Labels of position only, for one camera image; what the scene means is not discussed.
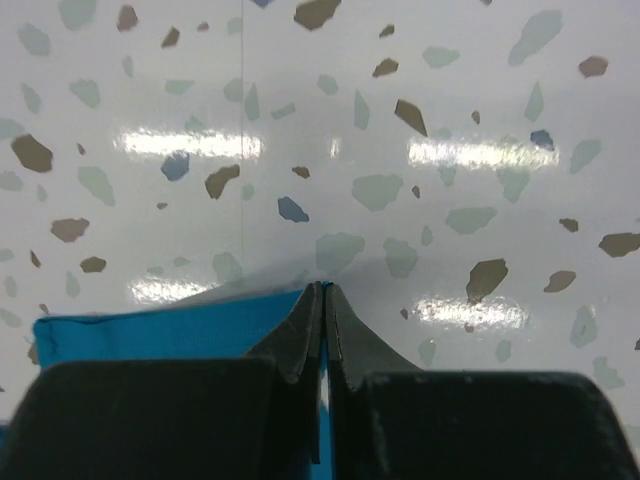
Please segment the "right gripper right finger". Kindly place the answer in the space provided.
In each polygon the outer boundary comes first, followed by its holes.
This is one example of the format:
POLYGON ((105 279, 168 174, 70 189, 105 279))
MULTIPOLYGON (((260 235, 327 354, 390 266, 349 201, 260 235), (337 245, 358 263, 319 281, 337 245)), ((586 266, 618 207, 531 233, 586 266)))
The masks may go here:
POLYGON ((337 479, 635 479, 609 401, 560 371, 433 371, 325 290, 337 479))

